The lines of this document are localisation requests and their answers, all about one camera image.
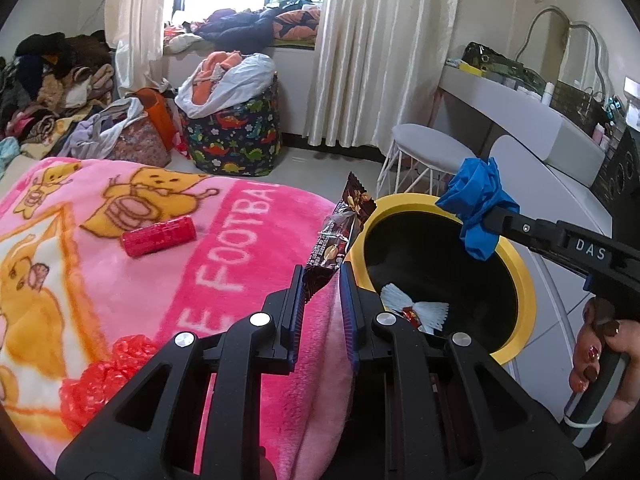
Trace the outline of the right hand painted nails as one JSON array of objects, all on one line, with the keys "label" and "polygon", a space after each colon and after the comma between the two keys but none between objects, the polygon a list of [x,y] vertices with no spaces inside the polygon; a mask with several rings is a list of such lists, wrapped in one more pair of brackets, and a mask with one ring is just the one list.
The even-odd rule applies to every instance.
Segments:
[{"label": "right hand painted nails", "polygon": [[639,403],[639,323],[629,320],[605,321],[610,307],[607,301],[598,297],[586,303],[568,382],[574,393],[583,393],[601,373],[605,348],[626,354],[629,363],[625,375],[603,417],[608,424],[619,425]]}]

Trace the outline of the left hand thumb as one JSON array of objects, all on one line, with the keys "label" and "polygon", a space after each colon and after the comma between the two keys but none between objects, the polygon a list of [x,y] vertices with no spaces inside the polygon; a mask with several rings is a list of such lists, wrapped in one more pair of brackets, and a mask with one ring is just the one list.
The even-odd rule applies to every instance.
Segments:
[{"label": "left hand thumb", "polygon": [[274,470],[272,463],[265,458],[265,456],[259,457],[259,479],[260,480],[277,480],[277,474]]}]

